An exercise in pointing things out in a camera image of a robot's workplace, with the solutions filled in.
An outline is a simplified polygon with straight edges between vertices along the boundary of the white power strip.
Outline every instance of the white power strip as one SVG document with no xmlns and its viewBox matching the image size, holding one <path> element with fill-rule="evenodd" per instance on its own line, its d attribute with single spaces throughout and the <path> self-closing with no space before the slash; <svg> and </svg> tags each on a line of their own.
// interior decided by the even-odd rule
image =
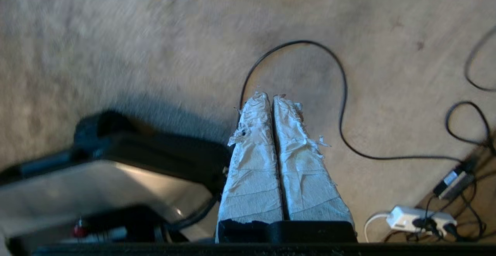
<svg viewBox="0 0 496 256">
<path fill-rule="evenodd" d="M 427 212 L 427 217 L 430 217 L 434 214 L 433 211 Z M 420 228 L 415 227 L 413 225 L 413 221 L 415 219 L 424 219 L 425 218 L 425 210 L 419 208 L 411 208 L 407 206 L 395 206 L 393 210 L 386 217 L 386 222 L 389 224 L 391 229 L 397 231 L 405 231 L 405 232 L 420 232 Z M 446 224 L 452 223 L 455 226 L 457 222 L 450 214 L 444 212 L 436 212 L 434 216 L 431 217 L 437 224 L 437 229 L 443 234 L 446 235 L 446 231 L 443 229 L 443 226 Z"/>
</svg>

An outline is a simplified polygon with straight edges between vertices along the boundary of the white cable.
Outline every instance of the white cable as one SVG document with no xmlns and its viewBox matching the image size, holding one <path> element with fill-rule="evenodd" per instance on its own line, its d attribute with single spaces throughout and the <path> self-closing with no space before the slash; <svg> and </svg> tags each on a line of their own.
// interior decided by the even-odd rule
<svg viewBox="0 0 496 256">
<path fill-rule="evenodd" d="M 369 237 L 367 236 L 367 227 L 369 226 L 369 224 L 372 223 L 372 221 L 374 221 L 375 219 L 386 218 L 389 216 L 389 214 L 389 212 L 378 212 L 367 219 L 367 222 L 365 222 L 365 226 L 363 227 L 363 234 L 365 235 L 366 242 L 369 242 Z"/>
</svg>

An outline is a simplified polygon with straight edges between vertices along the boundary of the beige carpet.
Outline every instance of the beige carpet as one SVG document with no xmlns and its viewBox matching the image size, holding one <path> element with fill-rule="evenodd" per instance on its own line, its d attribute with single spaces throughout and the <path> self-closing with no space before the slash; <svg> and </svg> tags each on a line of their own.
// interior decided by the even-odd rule
<svg viewBox="0 0 496 256">
<path fill-rule="evenodd" d="M 470 99 L 496 123 L 494 93 L 463 78 L 477 40 L 496 24 L 496 0 L 0 0 L 2 166 L 71 143 L 84 115 L 115 108 L 159 129 L 227 142 L 239 90 L 260 54 L 293 39 L 331 47 L 346 67 L 345 133 L 374 155 L 464 157 L 445 111 Z M 496 82 L 496 40 L 474 79 Z M 337 130 L 342 84 L 315 48 L 294 48 L 260 67 L 250 93 L 303 103 L 309 133 L 326 137 L 332 178 L 359 239 L 370 214 L 415 205 L 452 162 L 374 162 L 351 153 Z M 470 111 L 453 125 L 482 129 Z M 384 228 L 372 228 L 379 238 Z"/>
</svg>

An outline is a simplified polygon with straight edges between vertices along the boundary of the power strip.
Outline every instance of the power strip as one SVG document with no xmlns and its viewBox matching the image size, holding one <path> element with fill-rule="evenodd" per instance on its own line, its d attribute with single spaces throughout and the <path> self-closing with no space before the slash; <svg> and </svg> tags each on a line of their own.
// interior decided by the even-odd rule
<svg viewBox="0 0 496 256">
<path fill-rule="evenodd" d="M 451 223 L 455 226 L 457 225 L 456 220 L 450 214 L 433 211 L 427 212 L 428 217 L 430 217 L 432 214 L 434 215 L 431 217 L 431 219 L 436 222 L 437 229 L 443 235 L 446 235 L 446 231 L 443 229 L 446 224 Z M 395 206 L 393 210 L 391 210 L 390 214 L 386 217 L 386 222 L 393 230 L 416 233 L 420 232 L 421 229 L 414 226 L 413 221 L 415 219 L 424 218 L 425 210 L 423 209 L 411 208 L 407 206 Z"/>
</svg>

